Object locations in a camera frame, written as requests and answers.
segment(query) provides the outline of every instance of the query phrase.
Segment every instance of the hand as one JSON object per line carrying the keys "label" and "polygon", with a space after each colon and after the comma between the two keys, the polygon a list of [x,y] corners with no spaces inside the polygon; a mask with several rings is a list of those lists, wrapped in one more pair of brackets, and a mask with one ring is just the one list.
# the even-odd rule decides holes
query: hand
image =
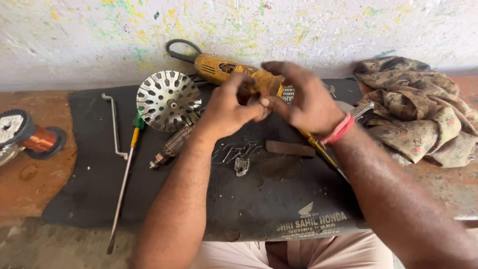
{"label": "hand", "polygon": [[255,80],[245,74],[236,73],[215,88],[203,116],[194,128],[204,137],[214,140],[232,135],[248,121],[259,121],[266,109],[259,103],[241,106],[236,97],[243,83],[254,84]]}
{"label": "hand", "polygon": [[344,113],[324,88],[320,78],[302,67],[287,62],[266,62],[262,67],[273,75],[283,75],[284,86],[295,89],[292,104],[289,105],[278,96],[261,98],[263,106],[274,111],[299,130],[327,136],[345,118]]}

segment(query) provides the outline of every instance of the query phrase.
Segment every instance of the white wall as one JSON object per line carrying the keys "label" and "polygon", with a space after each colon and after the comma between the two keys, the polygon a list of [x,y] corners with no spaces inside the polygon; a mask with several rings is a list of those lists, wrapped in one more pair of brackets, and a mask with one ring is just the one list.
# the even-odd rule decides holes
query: white wall
{"label": "white wall", "polygon": [[166,54],[174,38],[253,66],[294,61],[324,78],[350,76],[354,62],[384,55],[478,73],[476,0],[2,0],[0,21],[1,91],[193,72]]}

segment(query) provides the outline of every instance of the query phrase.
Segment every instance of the metal bracket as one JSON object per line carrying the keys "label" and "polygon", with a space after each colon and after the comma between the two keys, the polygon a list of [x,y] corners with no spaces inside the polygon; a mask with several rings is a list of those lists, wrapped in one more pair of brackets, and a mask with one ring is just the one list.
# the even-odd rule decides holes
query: metal bracket
{"label": "metal bracket", "polygon": [[236,158],[234,163],[234,170],[236,171],[236,177],[244,176],[249,171],[249,159]]}
{"label": "metal bracket", "polygon": [[113,117],[113,136],[115,137],[115,153],[122,156],[125,160],[128,160],[128,153],[120,152],[120,142],[118,141],[118,125],[116,124],[116,104],[113,97],[101,94],[101,97],[106,101],[111,101],[111,115]]}

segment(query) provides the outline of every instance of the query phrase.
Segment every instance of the floral cloth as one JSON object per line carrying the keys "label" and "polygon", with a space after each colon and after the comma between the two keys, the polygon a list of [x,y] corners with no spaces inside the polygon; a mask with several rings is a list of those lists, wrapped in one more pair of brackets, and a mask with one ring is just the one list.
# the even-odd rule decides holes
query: floral cloth
{"label": "floral cloth", "polygon": [[355,77],[376,89],[358,104],[375,103],[369,133],[396,151],[402,163],[425,158],[442,167],[461,167],[474,158],[478,113],[459,97],[460,88],[445,74],[404,57],[366,60]]}

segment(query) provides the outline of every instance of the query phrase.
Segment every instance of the beige trousers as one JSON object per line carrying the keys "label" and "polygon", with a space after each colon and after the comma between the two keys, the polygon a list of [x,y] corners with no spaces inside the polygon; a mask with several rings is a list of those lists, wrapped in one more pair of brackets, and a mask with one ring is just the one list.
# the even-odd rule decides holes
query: beige trousers
{"label": "beige trousers", "polygon": [[[264,242],[203,242],[191,269],[270,269]],[[391,251],[373,232],[287,241],[292,268],[393,269]]]}

